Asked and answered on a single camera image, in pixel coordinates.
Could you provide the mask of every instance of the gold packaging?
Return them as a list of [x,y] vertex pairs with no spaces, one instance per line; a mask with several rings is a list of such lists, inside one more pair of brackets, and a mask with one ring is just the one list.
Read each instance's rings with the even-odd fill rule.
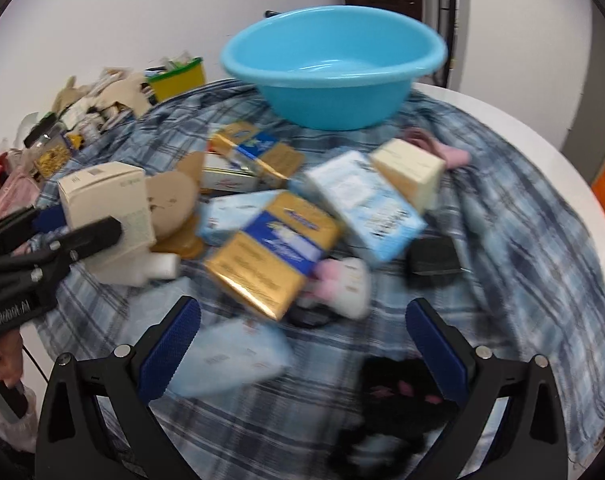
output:
[[[268,149],[260,148],[260,145],[268,146]],[[304,161],[302,153],[244,121],[229,124],[216,132],[210,139],[210,147],[258,176],[272,189],[285,187]]]
[[288,235],[284,239],[294,238],[285,251],[301,245],[311,249],[301,252],[314,254],[305,259],[308,266],[313,266],[333,248],[339,229],[324,211],[284,191],[252,224],[237,232],[205,261],[206,269],[215,280],[238,301],[263,316],[280,320],[306,284],[311,267],[308,272],[300,270],[267,248],[255,238],[255,231],[260,228],[269,232],[284,230]]

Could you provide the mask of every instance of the cat plush toy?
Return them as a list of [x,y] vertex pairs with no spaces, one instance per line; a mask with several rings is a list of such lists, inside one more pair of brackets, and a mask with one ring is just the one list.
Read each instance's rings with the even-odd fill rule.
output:
[[[384,480],[402,475],[411,457],[425,450],[425,434],[443,427],[458,412],[455,402],[442,397],[420,359],[365,359],[359,401],[362,424],[341,430],[329,455],[329,467],[344,480]],[[363,474],[351,456],[355,446],[376,434],[394,436],[403,443],[390,462]]]

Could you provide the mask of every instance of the tissue package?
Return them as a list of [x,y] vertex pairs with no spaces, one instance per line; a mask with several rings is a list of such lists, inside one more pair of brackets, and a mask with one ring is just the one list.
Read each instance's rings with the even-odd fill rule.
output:
[[280,320],[338,236],[329,215],[283,191],[204,265],[239,301]]
[[362,153],[351,150],[304,176],[325,208],[345,223],[355,254],[371,267],[396,258],[426,226]]
[[209,245],[221,246],[272,202],[279,189],[221,196],[203,204],[198,235]]
[[[128,320],[119,340],[135,345],[182,296],[198,297],[194,282],[187,277],[130,297]],[[284,334],[276,327],[257,320],[225,320],[200,329],[169,383],[169,390],[183,397],[217,394],[277,377],[293,360]]]
[[304,161],[304,155],[246,122],[233,123],[216,132],[210,147],[272,189],[285,187]]
[[294,353],[280,330],[236,317],[196,335],[169,390],[181,397],[215,395],[278,377],[293,362]]

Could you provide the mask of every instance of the glass jar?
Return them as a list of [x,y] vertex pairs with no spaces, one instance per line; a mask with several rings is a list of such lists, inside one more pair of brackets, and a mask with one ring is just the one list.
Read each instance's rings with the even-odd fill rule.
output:
[[25,139],[25,147],[43,178],[50,178],[70,160],[71,150],[64,139],[66,133],[64,124],[50,113],[36,124]]

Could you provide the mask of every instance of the yellow container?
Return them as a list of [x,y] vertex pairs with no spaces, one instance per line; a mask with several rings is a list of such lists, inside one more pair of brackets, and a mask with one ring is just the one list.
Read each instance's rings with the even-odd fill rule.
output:
[[150,77],[147,82],[156,93],[158,102],[166,101],[174,95],[202,86],[206,82],[202,57],[196,57],[188,65],[171,72]]

